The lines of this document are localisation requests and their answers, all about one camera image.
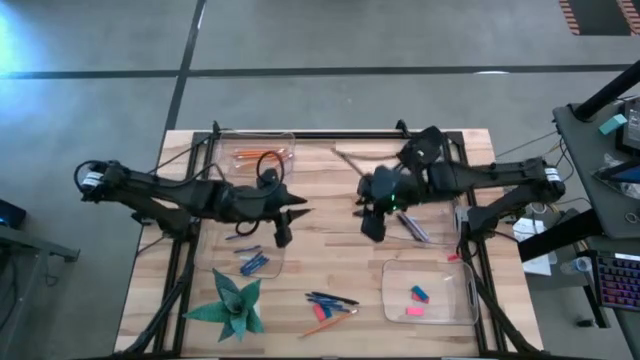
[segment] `keyboard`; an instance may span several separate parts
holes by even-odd
[[[600,305],[640,311],[640,256],[598,253],[592,261]]]

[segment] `concrete floor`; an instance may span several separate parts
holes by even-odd
[[[178,69],[195,5],[0,1],[0,71]],[[610,64],[632,63],[639,50],[638,38],[572,36],[556,0],[208,0],[191,68]],[[248,129],[388,128],[402,118],[489,128],[500,153],[552,131],[553,107],[584,100],[615,75],[190,79],[176,127],[216,119]],[[81,203],[71,174],[89,158],[152,168],[175,84],[0,80],[0,166],[13,169],[0,175],[0,198],[29,212],[30,233],[82,249],[76,264],[51,262],[61,280],[38,290],[21,358],[112,350],[140,227],[124,206]],[[583,194],[577,176],[567,186],[567,199]],[[572,326],[588,316],[581,289],[531,290],[545,349],[630,358],[613,316],[609,330]]]

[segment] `wooden table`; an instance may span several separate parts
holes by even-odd
[[[494,160],[489,132],[486,129],[461,130],[471,165]],[[160,161],[191,145],[193,131],[170,131],[165,138]],[[275,249],[273,225],[263,224],[254,236],[268,246],[272,268],[261,285],[260,316],[265,334],[248,334],[242,343],[230,338],[217,342],[221,325],[187,321],[182,356],[189,357],[318,357],[318,356],[465,356],[477,355],[473,326],[416,325],[387,320],[381,301],[382,266],[389,259],[421,260],[426,263],[446,262],[452,246],[418,247],[393,216],[387,217],[387,239],[376,244],[362,235],[360,219],[352,217],[357,210],[356,187],[359,176],[329,149],[360,155],[388,155],[399,150],[403,140],[298,140],[295,145],[295,168],[287,179],[289,191],[309,200],[305,206],[314,210],[291,225],[294,239],[282,250]],[[184,178],[188,155],[163,167],[164,177]],[[393,161],[357,161],[364,170]],[[247,181],[227,176],[231,182]],[[476,191],[480,205],[502,195],[502,189]],[[455,242],[451,204],[428,204],[411,209],[411,214],[436,242]],[[196,255],[196,270],[189,309],[217,301],[210,266],[234,271],[235,260],[228,243],[217,244],[226,225],[205,220]],[[159,237],[157,228],[143,231],[140,246]],[[158,309],[167,273],[171,241],[166,240],[145,251],[136,261],[124,307],[116,350],[130,345]],[[495,237],[487,241],[493,279],[498,300],[515,326],[526,339],[542,348],[538,325],[529,297],[518,249],[510,240]],[[233,276],[239,287],[251,279]],[[322,291],[340,294],[360,301],[360,312],[350,319],[314,336],[298,335],[315,326],[317,320],[305,301],[305,292]],[[490,314],[481,306],[489,347],[495,349],[490,329]],[[177,305],[170,318],[167,344],[171,344]]]

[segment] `pink eraser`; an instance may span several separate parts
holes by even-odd
[[[407,307],[407,315],[422,316],[422,315],[424,315],[424,310],[422,308],[409,306],[409,307]]]
[[[422,299],[420,299],[420,296],[418,296],[418,294],[416,294],[416,293],[411,293],[411,299],[415,300],[415,301],[420,301],[420,302],[425,303],[425,304],[429,303],[429,298],[427,298],[426,300],[422,300]]]
[[[316,313],[316,317],[318,318],[318,321],[322,321],[327,318],[324,315],[324,310],[322,309],[322,306],[318,304],[313,305],[313,312]]]

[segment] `white paper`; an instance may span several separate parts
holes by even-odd
[[[536,232],[540,234],[545,230],[546,228],[544,227],[544,223],[540,220],[536,220],[535,230],[533,228],[533,221],[531,219],[521,218],[515,224],[513,224],[513,233],[515,235],[515,238],[518,239],[519,242],[523,242],[526,239],[532,237],[536,234]],[[529,274],[551,276],[551,265],[549,264],[549,256],[547,256],[546,254],[522,263],[522,268],[524,268],[524,272]]]

